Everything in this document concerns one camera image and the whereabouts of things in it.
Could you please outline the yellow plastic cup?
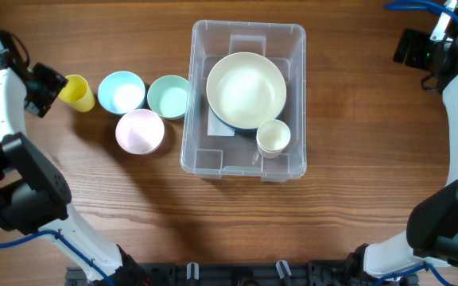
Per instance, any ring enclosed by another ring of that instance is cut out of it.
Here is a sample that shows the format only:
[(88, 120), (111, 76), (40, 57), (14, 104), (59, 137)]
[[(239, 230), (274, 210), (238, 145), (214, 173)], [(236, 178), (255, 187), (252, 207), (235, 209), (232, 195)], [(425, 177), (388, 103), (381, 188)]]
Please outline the yellow plastic cup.
[(95, 96), (87, 80), (81, 75), (67, 75), (67, 85), (58, 97), (79, 112), (88, 112), (95, 105)]

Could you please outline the cream plastic cup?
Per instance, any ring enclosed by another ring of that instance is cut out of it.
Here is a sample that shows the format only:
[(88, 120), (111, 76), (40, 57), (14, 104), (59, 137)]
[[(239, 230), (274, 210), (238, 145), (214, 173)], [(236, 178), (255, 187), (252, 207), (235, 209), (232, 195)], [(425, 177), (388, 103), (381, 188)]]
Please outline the cream plastic cup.
[(257, 145), (269, 149), (285, 149), (291, 139), (289, 127), (280, 120), (271, 119), (263, 122), (257, 130)]

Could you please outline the cream plastic bowl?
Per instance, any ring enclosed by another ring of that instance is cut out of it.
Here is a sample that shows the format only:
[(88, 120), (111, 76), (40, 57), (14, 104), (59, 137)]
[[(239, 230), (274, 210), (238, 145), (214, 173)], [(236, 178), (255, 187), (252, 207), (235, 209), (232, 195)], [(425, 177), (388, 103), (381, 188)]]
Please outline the cream plastic bowl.
[(271, 60), (252, 52), (237, 52), (221, 59), (208, 74), (209, 106), (274, 107), (286, 104), (285, 78)]

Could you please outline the dark blue bowl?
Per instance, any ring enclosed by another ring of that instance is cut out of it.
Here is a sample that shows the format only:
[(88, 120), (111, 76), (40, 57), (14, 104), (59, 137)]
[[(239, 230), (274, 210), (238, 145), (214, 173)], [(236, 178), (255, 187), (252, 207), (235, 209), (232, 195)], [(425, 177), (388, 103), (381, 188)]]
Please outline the dark blue bowl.
[(209, 106), (209, 110), (225, 126), (238, 131), (255, 131), (265, 121), (279, 119), (285, 113), (286, 105), (280, 109), (272, 107), (225, 107), (216, 109)]

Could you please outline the pink plastic cup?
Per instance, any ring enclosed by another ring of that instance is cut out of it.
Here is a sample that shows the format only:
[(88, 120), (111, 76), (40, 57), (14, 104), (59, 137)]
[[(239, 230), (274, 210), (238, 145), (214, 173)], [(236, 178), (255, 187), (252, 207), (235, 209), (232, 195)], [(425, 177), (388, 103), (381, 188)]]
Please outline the pink plastic cup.
[(265, 146), (258, 145), (259, 154), (266, 159), (273, 159), (282, 153), (283, 149), (269, 149)]

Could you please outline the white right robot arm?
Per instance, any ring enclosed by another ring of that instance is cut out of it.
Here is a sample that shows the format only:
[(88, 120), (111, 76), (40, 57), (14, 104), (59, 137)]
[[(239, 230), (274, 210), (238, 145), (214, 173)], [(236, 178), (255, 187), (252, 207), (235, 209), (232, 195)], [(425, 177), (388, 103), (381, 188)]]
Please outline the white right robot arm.
[(425, 10), (439, 17), (431, 33), (405, 29), (394, 61), (428, 72), (424, 82), (442, 96), (448, 115), (449, 170), (446, 185), (411, 212), (406, 230), (381, 243), (361, 245), (324, 274), (336, 285), (412, 285), (417, 273), (458, 268), (458, 1), (392, 1), (387, 10)]

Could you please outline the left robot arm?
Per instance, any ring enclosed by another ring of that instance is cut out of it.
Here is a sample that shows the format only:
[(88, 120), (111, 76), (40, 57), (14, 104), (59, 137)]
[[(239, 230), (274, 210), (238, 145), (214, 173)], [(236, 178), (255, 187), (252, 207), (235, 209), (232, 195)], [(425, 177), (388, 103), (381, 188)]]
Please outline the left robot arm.
[(66, 179), (27, 138), (25, 114), (44, 117), (68, 80), (42, 63), (29, 64), (18, 37), (0, 29), (0, 228), (42, 238), (84, 272), (90, 285), (150, 285), (148, 273), (74, 208)]

